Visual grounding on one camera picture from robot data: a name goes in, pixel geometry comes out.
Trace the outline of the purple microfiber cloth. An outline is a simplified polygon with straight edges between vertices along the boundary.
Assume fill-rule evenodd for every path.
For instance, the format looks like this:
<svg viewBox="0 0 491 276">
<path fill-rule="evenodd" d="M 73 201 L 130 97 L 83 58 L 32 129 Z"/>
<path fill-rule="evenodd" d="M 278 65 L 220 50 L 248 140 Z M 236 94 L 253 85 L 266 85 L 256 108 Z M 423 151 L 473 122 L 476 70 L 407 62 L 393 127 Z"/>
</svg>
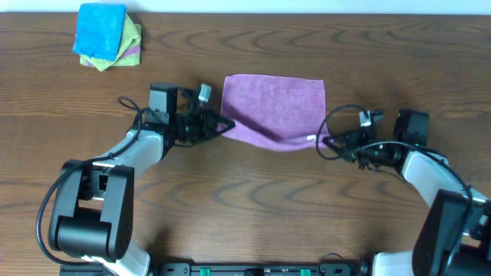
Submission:
<svg viewBox="0 0 491 276">
<path fill-rule="evenodd" d="M 223 136 L 263 149 L 290 152 L 315 147 L 326 115 L 322 80 L 234 74 L 225 78 L 221 116 L 235 123 Z"/>
</svg>

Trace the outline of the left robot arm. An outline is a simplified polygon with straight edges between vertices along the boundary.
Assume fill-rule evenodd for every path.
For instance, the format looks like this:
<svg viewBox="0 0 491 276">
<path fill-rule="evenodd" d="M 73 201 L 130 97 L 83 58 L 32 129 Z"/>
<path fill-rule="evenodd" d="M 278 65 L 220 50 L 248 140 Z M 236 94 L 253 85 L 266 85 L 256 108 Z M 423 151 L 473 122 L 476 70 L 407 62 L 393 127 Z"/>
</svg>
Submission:
<svg viewBox="0 0 491 276">
<path fill-rule="evenodd" d="M 212 88 L 190 90 L 154 83 L 147 107 L 128 97 L 121 105 L 135 117 L 124 139 L 100 156 L 68 160 L 48 190 L 54 200 L 48 243 L 42 251 L 69 255 L 62 275 L 156 275 L 158 265 L 131 239 L 136 180 L 175 146 L 214 139 L 235 124 L 207 108 Z"/>
</svg>

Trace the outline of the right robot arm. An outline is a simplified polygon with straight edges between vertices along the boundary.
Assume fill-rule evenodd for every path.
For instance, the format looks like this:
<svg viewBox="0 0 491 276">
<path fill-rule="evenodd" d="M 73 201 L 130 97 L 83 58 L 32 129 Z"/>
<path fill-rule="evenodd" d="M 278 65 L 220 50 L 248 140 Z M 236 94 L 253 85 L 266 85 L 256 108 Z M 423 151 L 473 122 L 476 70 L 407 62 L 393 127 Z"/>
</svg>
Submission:
<svg viewBox="0 0 491 276">
<path fill-rule="evenodd" d="M 380 110 L 361 107 L 357 130 L 335 136 L 317 133 L 333 159 L 380 172 L 393 168 L 429 207 L 414 248 L 377 253 L 362 275 L 488 275 L 490 273 L 490 200 L 450 168 L 447 158 L 427 147 L 429 116 L 400 110 L 392 140 L 377 140 Z"/>
</svg>

